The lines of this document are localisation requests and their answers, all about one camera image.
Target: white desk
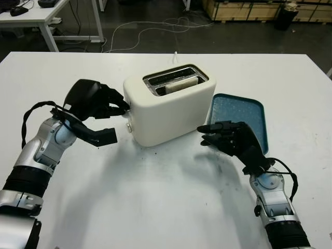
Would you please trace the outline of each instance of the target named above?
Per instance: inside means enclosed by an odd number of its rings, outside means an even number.
[[[12,17],[9,12],[1,13],[0,27],[39,27],[49,50],[52,52],[59,52],[55,40],[104,41],[96,0],[91,0],[91,3],[98,36],[53,36],[49,29],[48,22],[69,2],[69,0],[59,0],[53,8],[41,8],[37,0],[33,1],[35,2],[34,7],[20,16]],[[27,3],[25,7],[30,8],[31,6],[31,3]]]
[[[61,105],[80,78],[123,93],[129,74],[170,65],[172,57],[10,53],[0,64],[0,183],[21,150],[22,117],[33,104]],[[209,68],[218,82],[216,93],[263,103],[268,156],[282,159],[298,175],[293,205],[311,244],[331,248],[332,82],[299,54],[179,54],[178,59]],[[49,111],[32,113],[27,139]],[[200,146],[197,132],[142,148],[125,123],[122,117],[87,120],[94,130],[115,127],[119,142],[98,149],[77,140],[64,153],[38,217],[43,223],[39,248],[269,248],[239,160]],[[285,178],[290,194],[292,180]]]

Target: white toaster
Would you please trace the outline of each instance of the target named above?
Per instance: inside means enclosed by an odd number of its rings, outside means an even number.
[[[210,74],[192,64],[126,79],[129,130],[146,147],[195,130],[205,122],[215,85]]]

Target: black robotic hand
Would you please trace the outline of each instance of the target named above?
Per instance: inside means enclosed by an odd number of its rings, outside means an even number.
[[[213,145],[220,151],[237,156],[245,165],[245,175],[260,176],[274,163],[265,158],[253,130],[245,122],[222,121],[197,128],[204,135],[201,145]]]

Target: concrete floor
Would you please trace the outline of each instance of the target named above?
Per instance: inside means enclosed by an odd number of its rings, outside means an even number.
[[[81,34],[95,35],[95,22],[89,0],[79,1],[79,17],[82,22]],[[76,1],[71,0],[74,9]],[[186,17],[199,24],[209,24],[199,4],[195,12],[184,13],[181,0],[140,1],[131,6],[119,5],[117,0],[108,0],[106,11],[100,13],[103,32],[107,38],[103,50],[110,49],[114,29],[132,21],[162,22],[168,18]],[[69,5],[58,14],[63,23],[55,25],[61,33],[76,33],[77,23]],[[181,19],[179,24],[188,25]],[[137,43],[139,32],[146,28],[161,28],[181,32],[185,27],[163,24],[132,23],[118,29],[114,36],[113,49],[131,48]],[[10,51],[48,51],[39,32],[25,29],[23,38],[15,38],[8,33],[0,38],[0,60]],[[58,42],[60,50],[66,52],[100,52],[101,44],[71,44]],[[293,23],[287,31],[278,31],[272,23],[229,22],[214,23],[212,26],[191,28],[187,32],[172,33],[150,29],[140,35],[140,43],[131,50],[115,52],[126,53],[304,53],[307,54],[325,73],[332,67],[332,26],[321,24]]]

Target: blue tray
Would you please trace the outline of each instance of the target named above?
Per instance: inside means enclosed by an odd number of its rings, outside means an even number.
[[[208,123],[244,121],[254,131],[264,155],[269,150],[263,105],[257,101],[218,93],[213,96]]]

